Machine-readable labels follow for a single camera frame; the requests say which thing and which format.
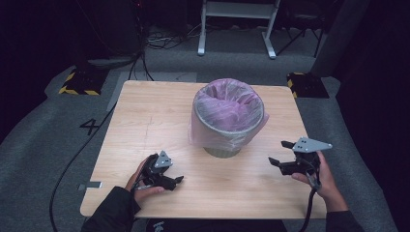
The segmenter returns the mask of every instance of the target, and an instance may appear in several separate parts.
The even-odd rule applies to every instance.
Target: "printed number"
[[[81,124],[81,128],[86,128],[88,129],[88,135],[90,135],[93,132],[93,129],[97,129],[100,126],[96,126],[96,120],[95,119],[90,119],[87,122]]]

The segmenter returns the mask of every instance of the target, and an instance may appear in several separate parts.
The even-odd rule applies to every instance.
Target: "human hand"
[[[347,204],[337,188],[329,164],[326,162],[326,159],[321,151],[317,151],[316,153],[320,159],[319,178],[320,183],[322,184],[322,188],[320,188],[317,193],[325,200],[328,212],[347,211]],[[293,173],[292,178],[300,182],[309,184],[308,177],[304,174]]]
[[[138,174],[142,171],[142,167],[144,166],[144,163],[146,161],[147,161],[147,159],[145,159],[141,164],[139,164],[139,166],[136,169],[135,173],[133,173],[132,176],[130,177],[130,179],[127,182],[127,185],[125,187],[125,189],[127,191],[131,192],[132,186],[135,183],[136,178],[138,177]],[[144,186],[144,183],[142,181],[140,181],[139,185]],[[134,195],[133,195],[133,198],[135,199],[135,201],[137,203],[139,203],[140,201],[142,201],[146,197],[157,194],[157,193],[161,193],[163,191],[165,191],[165,189],[163,187],[151,187],[151,188],[147,188],[147,189],[136,190]]]

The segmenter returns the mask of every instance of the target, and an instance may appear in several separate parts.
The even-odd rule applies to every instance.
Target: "black sleeve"
[[[140,209],[129,191],[114,187],[81,231],[129,231]]]
[[[328,232],[364,232],[350,211],[330,212],[326,215]]]

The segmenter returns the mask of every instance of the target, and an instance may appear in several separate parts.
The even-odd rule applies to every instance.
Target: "white metal frame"
[[[276,0],[274,4],[212,2],[203,0],[198,55],[205,55],[207,16],[247,17],[269,19],[268,29],[266,32],[262,32],[262,38],[268,50],[269,57],[275,59],[277,55],[272,47],[270,37],[275,18],[277,17],[279,4],[280,0]]]

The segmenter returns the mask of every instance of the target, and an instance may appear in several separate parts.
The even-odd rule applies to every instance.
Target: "purple trash bag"
[[[265,126],[263,101],[244,82],[224,78],[196,93],[190,119],[190,144],[239,151]]]

